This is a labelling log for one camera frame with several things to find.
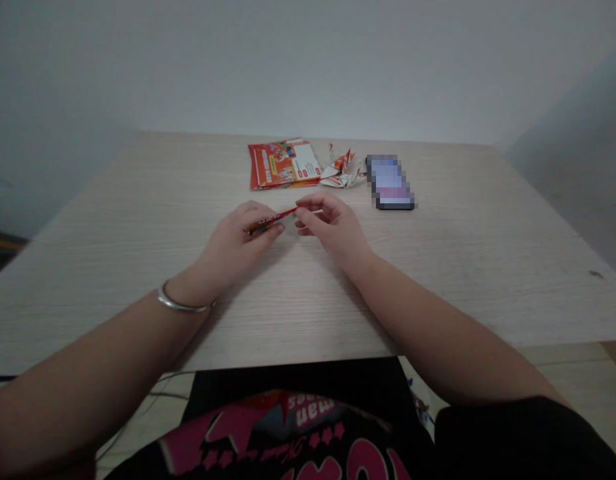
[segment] hand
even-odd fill
[[[373,256],[355,213],[330,193],[313,193],[297,200],[297,204],[306,206],[295,212],[299,217],[295,222],[298,234],[317,237],[330,258],[354,280]]]
[[[256,201],[242,203],[219,222],[196,262],[168,282],[166,295],[192,307],[211,303],[250,270],[282,234],[280,223],[257,238],[247,232],[254,222],[274,214]]]

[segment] wrist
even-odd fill
[[[364,252],[362,255],[355,256],[354,263],[345,267],[343,270],[350,278],[350,280],[359,286],[360,282],[363,282],[365,278],[372,275],[374,265],[379,260],[379,257],[371,249]]]
[[[164,292],[170,300],[187,307],[210,305],[220,294],[210,278],[198,274],[192,267],[168,280]]]

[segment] smartphone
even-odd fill
[[[396,155],[367,155],[368,182],[379,210],[412,210],[417,208],[415,195],[401,169]]]

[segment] bangle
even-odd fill
[[[166,295],[166,292],[164,292],[164,288],[166,287],[167,283],[168,283],[168,280],[166,280],[163,283],[163,285],[160,286],[159,289],[157,290],[157,299],[168,308],[172,308],[173,310],[186,312],[186,313],[200,313],[200,312],[208,310],[208,308],[214,307],[215,304],[217,303],[217,300],[214,300],[210,305],[204,305],[202,307],[188,307],[186,305],[182,305],[168,298],[168,295]]]

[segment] wood grain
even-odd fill
[[[22,372],[187,266],[237,204],[280,211],[310,192],[248,190],[247,144],[269,140],[138,134],[0,274],[0,374]],[[311,141],[326,162],[330,140]],[[330,191],[412,278],[516,346],[616,339],[616,274],[494,148],[333,142],[361,158],[398,154],[418,209],[378,211],[364,183]],[[180,367],[394,353],[318,240],[291,227],[219,300]]]

